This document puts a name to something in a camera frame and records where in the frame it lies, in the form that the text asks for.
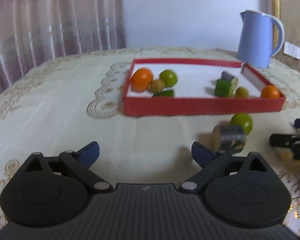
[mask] cream tablecloth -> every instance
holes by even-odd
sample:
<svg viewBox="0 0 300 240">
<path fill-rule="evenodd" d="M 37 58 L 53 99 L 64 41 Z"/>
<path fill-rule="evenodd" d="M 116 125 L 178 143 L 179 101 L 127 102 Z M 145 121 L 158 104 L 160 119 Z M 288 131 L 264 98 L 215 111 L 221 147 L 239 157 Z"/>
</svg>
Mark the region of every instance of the cream tablecloth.
<svg viewBox="0 0 300 240">
<path fill-rule="evenodd" d="M 95 140 L 100 158 L 92 171 L 116 182 L 180 182 L 200 170 L 194 141 L 207 144 L 213 127 L 231 115 L 131 118 L 122 115 L 121 93 L 136 57 L 236 60 L 221 50 L 121 49 L 57 58 L 30 71 L 0 95 L 0 193 L 30 153 L 78 150 Z M 254 129 L 241 155 L 260 152 L 289 189 L 285 225 L 300 235 L 300 162 L 268 144 L 272 133 L 294 133 L 300 118 L 300 74 L 272 59 L 261 71 L 287 95 L 279 113 L 252 114 Z M 0 228 L 6 224 L 0 208 Z"/>
</svg>

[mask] orange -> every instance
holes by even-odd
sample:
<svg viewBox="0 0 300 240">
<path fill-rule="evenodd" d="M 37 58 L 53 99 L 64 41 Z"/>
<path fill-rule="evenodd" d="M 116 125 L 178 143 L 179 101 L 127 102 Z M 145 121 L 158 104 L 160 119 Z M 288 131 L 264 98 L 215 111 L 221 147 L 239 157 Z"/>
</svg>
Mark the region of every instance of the orange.
<svg viewBox="0 0 300 240">
<path fill-rule="evenodd" d="M 131 78 L 131 89 L 135 92 L 144 92 L 148 89 L 153 80 L 153 74 L 150 69 L 140 68 Z"/>
<path fill-rule="evenodd" d="M 280 92 L 279 90 L 272 85 L 265 86 L 261 91 L 262 98 L 279 98 Z"/>
</svg>

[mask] duct tape roll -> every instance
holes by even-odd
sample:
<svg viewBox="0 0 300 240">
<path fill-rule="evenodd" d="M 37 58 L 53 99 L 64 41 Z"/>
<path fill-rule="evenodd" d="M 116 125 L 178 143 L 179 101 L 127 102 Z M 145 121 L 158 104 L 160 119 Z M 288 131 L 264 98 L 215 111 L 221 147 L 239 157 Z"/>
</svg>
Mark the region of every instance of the duct tape roll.
<svg viewBox="0 0 300 240">
<path fill-rule="evenodd" d="M 246 135 L 240 125 L 217 125 L 212 131 L 211 147 L 215 152 L 236 154 L 245 144 Z"/>
<path fill-rule="evenodd" d="M 233 91 L 235 91 L 239 85 L 239 79 L 237 77 L 231 75 L 227 71 L 222 71 L 221 79 L 229 81 L 231 83 L 231 88 Z"/>
</svg>

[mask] light switch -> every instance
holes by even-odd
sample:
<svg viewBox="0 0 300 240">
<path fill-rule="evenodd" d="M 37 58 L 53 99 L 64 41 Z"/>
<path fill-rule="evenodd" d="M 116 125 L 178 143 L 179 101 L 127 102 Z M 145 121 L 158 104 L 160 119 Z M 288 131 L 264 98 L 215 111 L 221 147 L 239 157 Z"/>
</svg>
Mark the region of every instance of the light switch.
<svg viewBox="0 0 300 240">
<path fill-rule="evenodd" d="M 300 47 L 289 42 L 284 43 L 283 53 L 296 59 L 300 59 Z"/>
</svg>

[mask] lime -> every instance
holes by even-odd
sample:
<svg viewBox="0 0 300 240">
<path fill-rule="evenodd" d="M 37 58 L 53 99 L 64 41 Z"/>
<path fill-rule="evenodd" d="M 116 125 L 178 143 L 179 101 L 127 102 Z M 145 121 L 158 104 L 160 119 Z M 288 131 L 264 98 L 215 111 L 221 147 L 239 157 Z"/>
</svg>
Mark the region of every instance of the lime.
<svg viewBox="0 0 300 240">
<path fill-rule="evenodd" d="M 240 125 L 244 133 L 248 135 L 252 131 L 253 121 L 248 114 L 235 114 L 230 120 L 230 125 Z"/>
<path fill-rule="evenodd" d="M 235 91 L 236 98 L 249 98 L 249 91 L 244 87 L 238 87 Z"/>
<path fill-rule="evenodd" d="M 166 87 L 173 87 L 178 82 L 177 74 L 171 69 L 162 71 L 159 75 L 159 79 L 165 83 Z"/>
<path fill-rule="evenodd" d="M 151 82 L 150 87 L 148 88 L 148 91 L 151 93 L 160 93 L 164 90 L 165 84 L 161 79 L 154 79 Z"/>
</svg>

